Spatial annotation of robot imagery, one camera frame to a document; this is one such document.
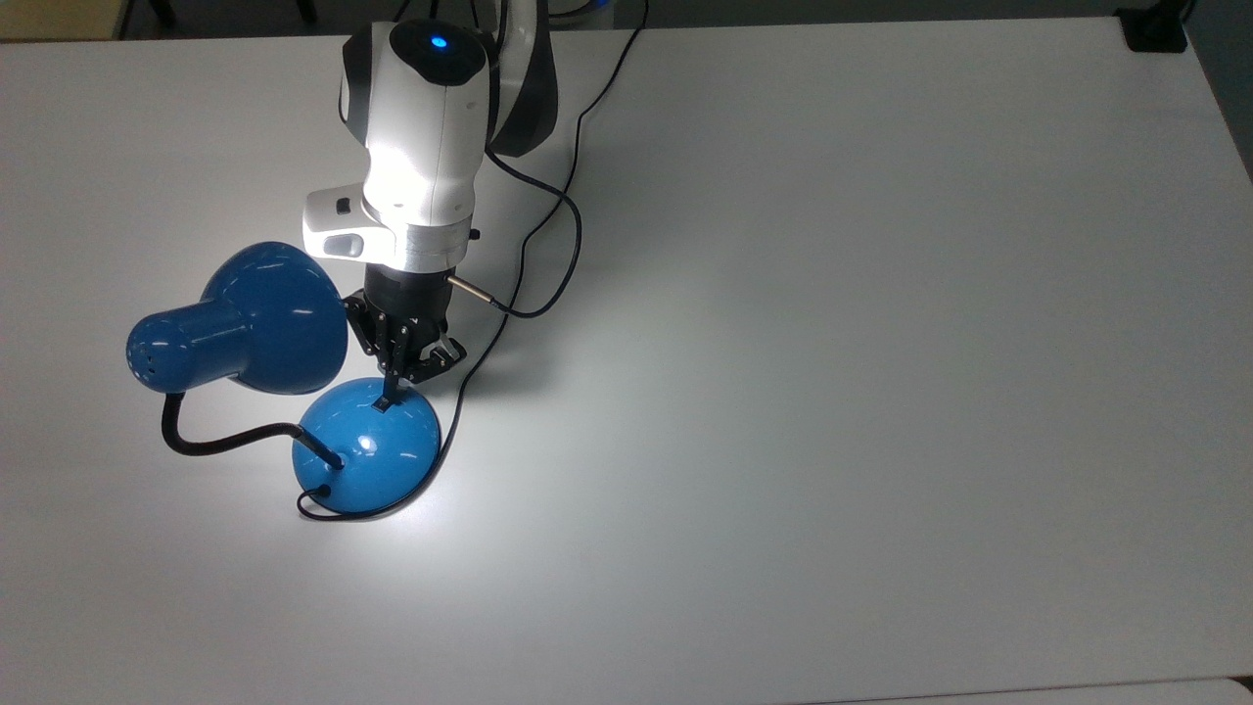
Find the table surface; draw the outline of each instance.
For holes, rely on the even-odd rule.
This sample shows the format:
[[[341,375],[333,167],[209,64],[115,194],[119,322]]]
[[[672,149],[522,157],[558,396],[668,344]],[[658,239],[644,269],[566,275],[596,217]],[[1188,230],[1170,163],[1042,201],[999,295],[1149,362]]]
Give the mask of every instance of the table surface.
[[[1253,694],[1232,680],[1202,680],[891,699],[875,702],[881,705],[1249,705],[1253,702]]]
[[[554,39],[561,124],[623,33]],[[1253,671],[1253,187],[1109,19],[645,33],[429,492],[298,518],[123,342],[360,179],[340,39],[0,46],[6,702],[806,702]],[[548,202],[490,164],[460,268]],[[564,267],[535,247],[524,304]],[[330,262],[341,291],[361,268]],[[456,297],[472,354],[494,311]],[[350,356],[341,379],[373,374]],[[445,425],[457,374],[425,388]],[[312,401],[226,382],[185,433]]]

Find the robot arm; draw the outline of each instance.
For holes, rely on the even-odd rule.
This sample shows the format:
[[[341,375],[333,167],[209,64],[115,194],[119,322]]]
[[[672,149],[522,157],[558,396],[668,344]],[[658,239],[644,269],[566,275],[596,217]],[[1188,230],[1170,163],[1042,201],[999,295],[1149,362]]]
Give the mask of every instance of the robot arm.
[[[365,180],[311,193],[304,248],[366,264],[348,319],[398,387],[450,369],[447,277],[477,238],[474,179],[485,148],[521,155],[556,123],[546,0],[497,0],[499,38],[439,20],[375,23],[343,45],[340,116],[370,154]]]

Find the lamp base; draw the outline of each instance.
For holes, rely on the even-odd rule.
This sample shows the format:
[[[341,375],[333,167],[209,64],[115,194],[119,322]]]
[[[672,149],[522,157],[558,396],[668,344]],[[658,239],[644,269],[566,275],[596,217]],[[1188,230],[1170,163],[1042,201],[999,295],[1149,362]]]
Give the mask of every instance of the lamp base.
[[[317,399],[301,427],[343,460],[336,471],[298,443],[292,445],[296,480],[311,498],[338,513],[386,510],[408,497],[431,472],[440,452],[440,422],[430,403],[407,391],[386,413],[372,404],[383,381],[343,383]]]

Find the cable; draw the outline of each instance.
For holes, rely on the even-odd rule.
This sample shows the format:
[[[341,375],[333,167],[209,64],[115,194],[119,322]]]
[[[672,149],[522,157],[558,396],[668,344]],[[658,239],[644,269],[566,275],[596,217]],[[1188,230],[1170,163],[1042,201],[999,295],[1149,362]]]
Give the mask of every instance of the cable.
[[[500,16],[496,18],[496,55],[505,48],[505,28],[509,26],[509,3],[500,4]]]
[[[560,192],[558,192],[551,185],[549,185],[549,184],[546,184],[546,183],[544,183],[544,182],[541,182],[539,179],[531,178],[531,177],[529,177],[526,174],[523,174],[523,173],[517,172],[512,167],[509,167],[507,164],[502,163],[500,160],[500,158],[495,153],[492,153],[490,149],[487,150],[487,158],[491,159],[492,163],[495,163],[497,167],[500,167],[509,175],[511,175],[514,178],[517,178],[519,180],[523,180],[523,182],[529,183],[531,185],[535,185],[536,188],[543,188],[544,190],[548,190],[549,193],[555,193],[559,197],[558,202],[553,204],[553,208],[549,209],[548,214],[545,214],[543,219],[540,219],[539,224],[535,225],[529,233],[526,233],[526,237],[523,238],[521,262],[519,262],[519,265],[517,265],[517,284],[514,287],[514,292],[512,292],[512,294],[509,298],[509,303],[500,302],[500,299],[497,299],[495,296],[491,296],[490,293],[487,293],[487,292],[485,292],[482,289],[479,289],[477,287],[474,287],[474,286],[466,287],[466,291],[469,291],[470,293],[477,296],[479,298],[482,298],[487,303],[491,303],[492,307],[495,307],[495,308],[497,308],[497,309],[500,309],[500,311],[502,311],[502,312],[505,312],[505,313],[507,313],[510,316],[516,316],[519,318],[534,318],[534,317],[539,317],[539,316],[544,314],[545,312],[548,312],[549,308],[553,307],[554,303],[556,303],[556,299],[561,297],[561,293],[565,291],[566,283],[569,283],[570,277],[574,274],[574,267],[578,263],[579,250],[580,250],[580,248],[583,245],[583,217],[579,213],[579,209],[575,205],[574,200],[571,200],[570,197],[566,195],[566,193],[570,190],[570,185],[574,183],[574,173],[575,173],[575,169],[579,165],[579,145],[581,144],[581,138],[583,138],[583,120],[584,120],[584,118],[588,116],[589,113],[591,113],[593,109],[595,109],[596,105],[600,104],[600,100],[605,96],[605,94],[609,93],[609,89],[613,88],[614,81],[618,80],[618,74],[621,73],[623,64],[626,63],[626,55],[630,53],[630,48],[635,44],[635,39],[639,38],[639,33],[643,31],[644,26],[647,26],[647,24],[648,24],[648,13],[649,13],[649,9],[650,9],[649,8],[649,0],[644,0],[644,15],[640,18],[639,25],[635,26],[635,30],[632,31],[630,36],[626,39],[626,44],[623,46],[621,54],[619,54],[619,56],[618,56],[618,63],[614,64],[614,70],[613,70],[611,74],[609,74],[609,80],[605,81],[605,86],[601,88],[600,93],[596,94],[596,98],[586,108],[584,108],[581,113],[579,113],[579,118],[575,120],[575,126],[574,126],[574,155],[570,159],[570,172],[566,175],[565,185],[561,187]],[[565,277],[563,277],[560,286],[558,286],[556,292],[554,292],[553,297],[548,301],[548,303],[545,303],[544,306],[541,306],[539,309],[536,309],[536,311],[529,311],[529,312],[528,311],[516,311],[516,309],[514,309],[512,306],[517,301],[517,292],[519,292],[519,289],[521,287],[523,270],[526,267],[526,244],[530,242],[531,235],[534,235],[536,232],[539,232],[540,228],[543,228],[545,224],[548,224],[548,222],[550,219],[553,219],[553,215],[556,214],[558,209],[561,207],[561,203],[566,203],[570,207],[571,213],[574,213],[574,218],[575,218],[574,252],[573,252],[573,254],[570,257],[570,264],[566,268]],[[449,277],[449,280],[452,282],[454,284],[457,284],[457,286],[461,286],[461,284],[465,283],[464,280],[461,280],[457,277]]]
[[[549,309],[553,308],[554,304],[556,304],[558,299],[561,298],[561,293],[565,292],[566,284],[570,283],[570,277],[574,275],[574,268],[579,264],[579,252],[583,249],[583,214],[579,212],[579,205],[575,204],[574,198],[570,198],[570,195],[566,194],[560,188],[544,183],[543,180],[535,177],[526,175],[523,172],[515,169],[514,167],[510,167],[509,164],[501,162],[500,157],[497,157],[496,153],[492,152],[490,147],[485,150],[485,153],[487,154],[487,158],[491,159],[491,162],[500,168],[500,170],[505,172],[506,174],[516,178],[523,183],[528,183],[530,185],[534,185],[535,188],[546,190],[553,195],[556,195],[559,198],[558,203],[565,203],[566,207],[570,208],[570,213],[574,215],[574,248],[570,252],[570,263],[566,265],[565,274],[561,277],[561,283],[556,286],[556,291],[553,292],[553,296],[548,299],[546,303],[544,303],[543,306],[540,306],[534,311],[519,311],[510,304],[511,302],[504,303],[495,296],[491,296],[490,293],[482,289],[477,289],[477,287],[466,287],[465,282],[462,282],[457,277],[450,275],[449,280],[454,284],[462,286],[462,288],[466,288],[471,293],[475,293],[475,296],[479,296],[480,298],[491,303],[499,311],[509,313],[510,316],[516,316],[519,318],[538,318],[544,313],[549,312]]]
[[[405,10],[408,9],[408,0],[400,4],[400,10],[396,10],[396,16],[392,18],[393,23],[398,23],[401,18],[405,16]]]
[[[618,64],[614,65],[613,74],[610,74],[609,80],[605,83],[605,86],[596,95],[595,100],[593,100],[591,104],[589,104],[586,108],[584,108],[581,113],[579,113],[579,118],[575,121],[575,129],[574,129],[574,155],[570,159],[570,172],[565,177],[565,185],[561,188],[561,194],[565,194],[565,192],[570,189],[570,184],[574,183],[575,168],[579,165],[579,145],[583,136],[583,119],[588,116],[588,114],[591,113],[591,110],[598,104],[600,104],[600,100],[605,96],[606,93],[609,93],[610,86],[613,86],[614,81],[618,79],[618,74],[621,71],[623,64],[626,61],[626,54],[630,51],[630,48],[635,44],[635,38],[639,36],[640,31],[643,31],[648,24],[648,11],[649,11],[649,0],[644,0],[644,15],[640,18],[639,25],[635,28],[630,38],[626,40],[626,44],[623,46],[621,55],[618,56]],[[563,198],[559,198],[558,202],[553,204],[553,208],[549,209],[548,214],[545,214],[544,218],[540,219],[540,222],[535,227],[533,227],[530,232],[526,233],[525,237],[523,237],[523,243],[519,249],[519,257],[517,257],[517,277],[514,279],[514,289],[510,292],[509,296],[510,307],[512,307],[514,303],[517,302],[517,294],[523,289],[523,275],[526,273],[526,245],[530,244],[531,238],[535,237],[535,234],[540,232],[550,219],[553,219],[553,215],[556,214],[558,209],[561,207],[561,203],[564,202],[565,200]],[[426,473],[426,477],[422,478],[422,482],[417,487],[415,487],[412,492],[410,492],[407,496],[405,496],[396,503],[372,512],[345,513],[345,515],[315,515],[304,508],[303,501],[307,497],[315,497],[315,496],[326,497],[327,493],[330,493],[331,488],[321,486],[315,490],[309,490],[301,493],[301,496],[296,500],[296,508],[299,510],[301,515],[304,516],[306,518],[318,522],[365,520],[370,517],[377,517],[385,512],[396,510],[403,506],[413,497],[419,497],[420,495],[422,495],[422,492],[426,491],[426,488],[431,485],[431,482],[435,481],[435,476],[439,475],[440,470],[444,467],[444,462],[449,457],[449,453],[452,451],[452,442],[456,440],[457,427],[461,425],[461,412],[465,408],[466,389],[469,389],[470,381],[474,379],[475,373],[477,373],[479,369],[482,368],[484,363],[487,362],[487,358],[491,356],[491,351],[495,349],[496,343],[500,342],[500,337],[505,333],[505,326],[509,323],[509,318],[510,318],[509,314],[504,314],[500,317],[500,324],[496,326],[496,332],[492,333],[491,339],[487,341],[487,346],[484,347],[482,354],[479,356],[479,359],[475,362],[474,367],[470,368],[470,372],[466,373],[466,377],[461,378],[461,384],[457,387],[456,402],[454,403],[452,407],[452,421],[449,423],[449,433],[444,438],[444,443],[440,446],[440,452],[435,456],[435,461],[431,463],[431,471]]]

